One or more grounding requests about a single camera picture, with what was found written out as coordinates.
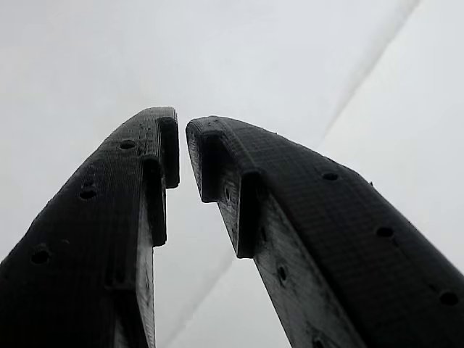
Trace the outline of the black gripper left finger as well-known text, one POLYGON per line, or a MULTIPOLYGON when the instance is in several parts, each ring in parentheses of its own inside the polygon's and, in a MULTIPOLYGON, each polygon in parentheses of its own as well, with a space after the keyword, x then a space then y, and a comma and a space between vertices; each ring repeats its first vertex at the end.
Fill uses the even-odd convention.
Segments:
POLYGON ((111 133, 1 262, 3 347, 153 347, 153 252, 179 176, 178 118, 111 133))

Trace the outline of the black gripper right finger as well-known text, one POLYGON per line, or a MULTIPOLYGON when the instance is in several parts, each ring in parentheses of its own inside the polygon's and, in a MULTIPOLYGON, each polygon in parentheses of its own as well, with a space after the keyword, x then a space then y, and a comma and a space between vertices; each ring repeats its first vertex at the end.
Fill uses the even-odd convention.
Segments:
POLYGON ((355 171, 249 123, 186 126, 218 205, 293 347, 461 347, 463 274, 355 171))

